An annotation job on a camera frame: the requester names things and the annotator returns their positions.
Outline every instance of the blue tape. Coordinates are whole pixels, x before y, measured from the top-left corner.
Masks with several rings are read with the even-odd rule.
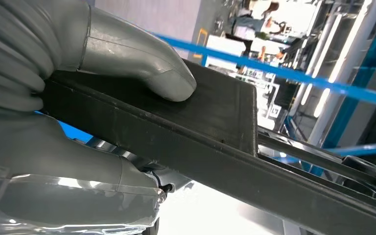
[[[227,61],[234,62],[240,65],[245,65],[247,67],[258,69],[261,71],[274,73],[281,78],[290,79],[296,82],[311,83],[313,86],[321,88],[321,89],[329,88],[331,92],[346,95],[348,97],[352,97],[352,98],[366,101],[366,102],[376,105],[376,92],[375,91],[361,89],[358,87],[352,87],[346,84],[330,83],[325,78],[317,77],[316,79],[313,79],[311,76],[306,75],[302,72],[285,69],[285,68],[272,67],[270,65],[263,64],[258,61],[250,60],[245,57],[238,57],[238,56],[226,54],[220,51],[211,50],[203,46],[194,45],[191,43],[183,42],[183,41],[165,37],[162,35],[157,35],[157,36],[167,41],[173,47],[178,47],[181,49],[189,50],[191,52],[202,54],[203,56],[217,57],[222,60],[227,60]]]
[[[364,156],[364,155],[375,155],[376,154],[376,143],[358,145],[348,148],[333,148],[328,149],[328,151],[340,154],[342,156],[352,155],[352,156]]]

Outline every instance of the person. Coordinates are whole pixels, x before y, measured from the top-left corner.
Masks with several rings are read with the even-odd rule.
[[[280,34],[284,31],[284,23],[276,23],[270,14],[277,11],[279,8],[278,2],[263,1],[270,3],[269,6],[261,14],[258,14],[257,19],[252,17],[252,11],[248,9],[240,9],[237,17],[230,18],[231,29],[230,33],[225,36],[228,39],[243,42],[246,49],[243,51],[243,56],[249,56],[253,40],[256,37],[267,39],[267,34]],[[264,60],[266,47],[262,47],[260,51],[259,60]]]
[[[275,1],[259,1],[261,4],[259,5],[260,7],[254,11],[251,10],[250,8],[241,8],[237,12],[237,16],[245,16],[245,15],[253,15],[253,18],[255,19],[264,19],[268,18],[272,12],[275,12],[279,9],[279,3]]]

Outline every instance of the ceiling light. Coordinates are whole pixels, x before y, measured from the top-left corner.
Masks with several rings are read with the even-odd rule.
[[[368,6],[371,4],[371,2],[372,2],[372,0],[365,0],[364,1],[363,5],[361,7],[361,10],[359,11],[357,18],[355,19],[355,22],[352,25],[351,31],[348,35],[348,38],[345,41],[344,46],[342,47],[339,58],[335,63],[335,66],[334,66],[334,68],[331,72],[331,75],[329,76],[328,82],[333,83],[336,80],[339,72],[341,71],[342,65],[344,64],[344,61],[347,58],[348,52],[350,51],[351,45],[354,42],[355,36],[357,35],[357,33],[359,31],[359,27],[361,26],[362,21],[364,20],[365,15],[367,14]],[[317,118],[321,114],[321,112],[322,112],[322,110],[325,106],[326,100],[329,96],[329,92],[330,92],[329,89],[325,89],[322,92],[321,98],[318,102],[318,105],[315,108],[315,112],[313,113],[314,117]]]

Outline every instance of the black plastic bar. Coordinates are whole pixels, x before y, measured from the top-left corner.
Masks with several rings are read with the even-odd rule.
[[[197,68],[191,64],[189,66],[198,81],[201,79],[205,81],[210,75],[206,68]],[[199,78],[198,76],[202,74],[205,74],[204,77]],[[150,158],[156,163],[252,206],[293,221],[317,234],[376,234],[375,199],[263,155],[253,156],[250,145],[245,148],[241,145],[236,146],[236,141],[230,144],[220,141],[218,138],[223,133],[216,134],[214,130],[207,134],[206,130],[195,126],[184,126],[184,122],[177,124],[175,121],[178,119],[172,116],[174,113],[164,114],[149,109],[150,106],[129,104],[132,99],[114,98],[80,84],[79,79],[70,79],[73,76],[83,76],[83,79],[84,76],[92,76],[93,79],[99,79],[90,74],[61,72],[54,79],[47,81],[46,91],[42,97],[45,111],[53,117],[138,156]],[[220,86],[233,82],[231,78],[222,74],[212,73],[212,76],[219,79]],[[218,86],[209,85],[206,89],[201,87],[205,85],[199,83],[196,95],[209,92],[208,96],[203,95],[211,99],[212,96],[209,95],[214,92],[213,95],[219,97],[227,96],[224,91],[218,90],[220,89]],[[143,94],[135,91],[135,94],[127,95],[138,97]],[[250,100],[247,96],[239,98]],[[168,105],[166,101],[160,99],[155,102]],[[236,107],[221,105],[223,105],[222,109],[239,110]],[[248,108],[242,108],[243,113],[255,108],[252,102],[248,105]],[[189,107],[178,106],[178,108],[180,113]],[[245,126],[244,123],[242,124],[241,131],[250,136],[248,132],[250,130],[253,132],[254,128],[253,123],[247,122]],[[293,147],[287,144],[286,146],[282,141],[263,138],[263,142],[278,151],[285,149],[286,152],[292,152],[292,155],[307,155],[307,152],[300,149],[293,150],[291,149]],[[318,163],[324,164],[326,161],[328,160],[323,159]],[[342,168],[335,164],[331,166],[348,175],[347,167]],[[352,170],[349,172],[368,179],[363,174],[354,173]]]

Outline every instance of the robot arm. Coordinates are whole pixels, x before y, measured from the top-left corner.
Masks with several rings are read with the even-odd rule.
[[[196,88],[192,74],[168,44],[121,19],[90,8],[83,1],[0,0],[0,168],[7,169],[5,178],[9,183],[5,187],[19,182],[14,176],[28,174],[86,181],[90,186],[91,182],[101,182],[97,185],[156,190],[156,183],[127,159],[71,141],[55,119],[34,113],[43,106],[35,94],[43,91],[44,79],[54,70],[97,73],[118,79],[135,77],[172,101],[189,98]],[[104,210],[97,207],[114,209],[105,203],[94,205],[93,211],[92,204],[82,199],[86,210],[75,210],[62,197],[51,194],[55,192],[52,189],[46,193],[26,192],[17,194],[20,201],[11,202],[8,207],[0,204],[0,213],[8,219],[62,225],[60,229],[64,229],[66,224],[77,223],[78,217],[87,224],[108,224],[100,219],[105,217],[95,214]],[[153,194],[154,203],[145,199],[144,203],[135,200],[129,203],[129,197],[124,195],[127,199],[120,211],[126,211],[125,224],[151,225],[157,213],[155,198],[159,196]],[[63,208],[65,204],[68,213],[58,211],[57,216],[50,218],[50,213],[40,207],[49,206],[51,203],[44,202],[55,198],[60,200],[55,205]],[[79,198],[76,202],[74,207],[82,206]],[[131,206],[136,213],[129,213]],[[147,220],[138,221],[139,212]]]

